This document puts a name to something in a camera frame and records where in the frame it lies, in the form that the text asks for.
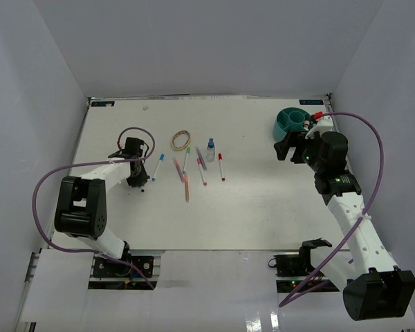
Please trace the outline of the blue-capped white marker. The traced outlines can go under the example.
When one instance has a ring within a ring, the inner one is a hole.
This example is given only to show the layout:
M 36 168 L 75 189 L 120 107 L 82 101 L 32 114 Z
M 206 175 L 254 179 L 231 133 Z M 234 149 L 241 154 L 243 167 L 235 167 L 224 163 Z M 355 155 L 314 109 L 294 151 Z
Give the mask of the blue-capped white marker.
M 157 180 L 158 171 L 160 169 L 160 166 L 163 164 L 164 158 L 165 158 L 165 155 L 164 154 L 161 154 L 160 157 L 159 157 L 159 159 L 158 159 L 158 162 L 156 164 L 156 168 L 154 170 L 153 176 L 151 178 L 151 181 L 152 182 L 155 182 Z

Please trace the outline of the green-capped white marker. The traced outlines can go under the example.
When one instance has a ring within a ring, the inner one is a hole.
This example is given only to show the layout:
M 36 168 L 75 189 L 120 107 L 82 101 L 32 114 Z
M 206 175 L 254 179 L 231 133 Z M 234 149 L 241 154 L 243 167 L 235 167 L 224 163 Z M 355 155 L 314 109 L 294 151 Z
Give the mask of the green-capped white marker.
M 183 163 L 183 174 L 187 173 L 187 164 L 188 164 L 188 160 L 190 158 L 190 147 L 187 147 L 187 149 L 185 150 L 185 159 L 184 159 L 184 163 Z

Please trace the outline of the red-capped white marker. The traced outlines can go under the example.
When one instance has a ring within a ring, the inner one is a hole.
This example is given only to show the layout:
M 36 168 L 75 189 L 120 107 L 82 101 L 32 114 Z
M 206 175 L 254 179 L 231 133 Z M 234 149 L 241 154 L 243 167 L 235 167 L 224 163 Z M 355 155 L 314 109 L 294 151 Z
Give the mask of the red-capped white marker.
M 225 181 L 225 173 L 224 173 L 224 167 L 223 167 L 223 157 L 221 153 L 218 153 L 218 161 L 219 161 L 219 170 L 221 175 L 221 180 Z

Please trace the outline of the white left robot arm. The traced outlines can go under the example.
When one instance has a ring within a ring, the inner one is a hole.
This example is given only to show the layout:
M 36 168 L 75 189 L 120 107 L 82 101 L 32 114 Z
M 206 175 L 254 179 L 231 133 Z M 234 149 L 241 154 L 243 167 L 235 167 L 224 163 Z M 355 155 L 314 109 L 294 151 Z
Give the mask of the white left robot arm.
M 55 230 L 77 238 L 88 247 L 109 256 L 109 268 L 118 276 L 131 271 L 129 244 L 107 226 L 107 193 L 125 182 L 144 190 L 149 180 L 144 161 L 149 145 L 128 137 L 123 148 L 109 155 L 109 164 L 81 176 L 62 179 L 55 212 Z

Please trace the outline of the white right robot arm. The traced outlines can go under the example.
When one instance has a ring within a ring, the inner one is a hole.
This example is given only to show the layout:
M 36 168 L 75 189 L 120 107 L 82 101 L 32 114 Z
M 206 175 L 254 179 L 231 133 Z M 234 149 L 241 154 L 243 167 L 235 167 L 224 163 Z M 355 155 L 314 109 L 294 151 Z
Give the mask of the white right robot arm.
M 352 320 L 404 316 L 415 277 L 398 267 L 365 212 L 361 188 L 347 169 L 347 138 L 334 131 L 315 133 L 312 138 L 290 131 L 274 148 L 278 160 L 293 148 L 291 162 L 305 163 L 313 170 L 315 188 L 338 222 L 352 256 L 347 260 L 334 253 L 327 240 L 308 240 L 299 249 L 299 269 L 308 276 L 324 274 L 342 292 Z

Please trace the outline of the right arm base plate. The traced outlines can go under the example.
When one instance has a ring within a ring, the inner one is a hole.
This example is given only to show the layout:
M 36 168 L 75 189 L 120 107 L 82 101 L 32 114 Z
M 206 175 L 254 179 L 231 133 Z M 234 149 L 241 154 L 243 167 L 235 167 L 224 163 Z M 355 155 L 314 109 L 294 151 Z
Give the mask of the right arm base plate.
M 295 253 L 282 253 L 274 255 L 268 261 L 268 267 L 275 271 L 278 293 L 289 293 L 297 288 L 308 276 L 309 271 L 302 263 L 302 259 Z M 320 286 L 314 292 L 337 292 L 338 289 L 322 274 L 314 276 L 300 291 L 306 291 Z

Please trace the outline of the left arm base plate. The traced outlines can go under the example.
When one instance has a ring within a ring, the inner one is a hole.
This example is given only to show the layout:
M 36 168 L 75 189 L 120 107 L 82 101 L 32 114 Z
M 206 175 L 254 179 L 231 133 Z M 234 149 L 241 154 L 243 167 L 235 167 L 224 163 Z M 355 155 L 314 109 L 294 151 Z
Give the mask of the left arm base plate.
M 149 280 L 153 287 L 156 286 L 158 273 L 154 270 L 157 267 L 154 256 L 129 255 L 127 261 L 135 266 Z M 93 260 L 88 289 L 151 291 L 151 287 L 140 276 L 137 270 L 101 257 Z

